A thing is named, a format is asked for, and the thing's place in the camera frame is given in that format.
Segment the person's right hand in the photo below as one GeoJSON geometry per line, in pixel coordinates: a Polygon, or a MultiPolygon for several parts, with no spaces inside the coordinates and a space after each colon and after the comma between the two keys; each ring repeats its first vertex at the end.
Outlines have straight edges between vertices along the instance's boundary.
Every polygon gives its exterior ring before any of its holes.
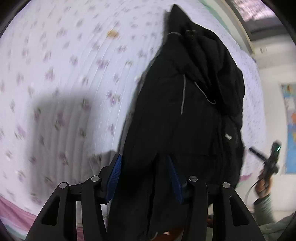
{"type": "Polygon", "coordinates": [[[272,182],[272,178],[269,178],[269,180],[262,178],[257,182],[255,192],[258,198],[264,198],[270,194],[272,182]]]}

